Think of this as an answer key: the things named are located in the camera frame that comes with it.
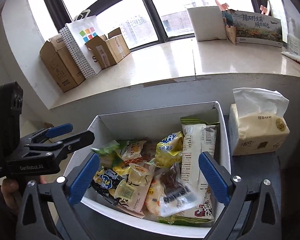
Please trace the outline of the person's left hand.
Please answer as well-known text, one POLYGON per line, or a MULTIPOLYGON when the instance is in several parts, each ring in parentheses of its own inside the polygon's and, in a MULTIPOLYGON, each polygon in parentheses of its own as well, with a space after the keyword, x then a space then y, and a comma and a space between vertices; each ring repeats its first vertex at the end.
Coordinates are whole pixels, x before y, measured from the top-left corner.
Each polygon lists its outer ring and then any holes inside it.
POLYGON ((16 180, 4 179, 0 186, 0 220, 14 217, 19 213, 19 206, 14 194, 19 191, 19 184, 16 180))

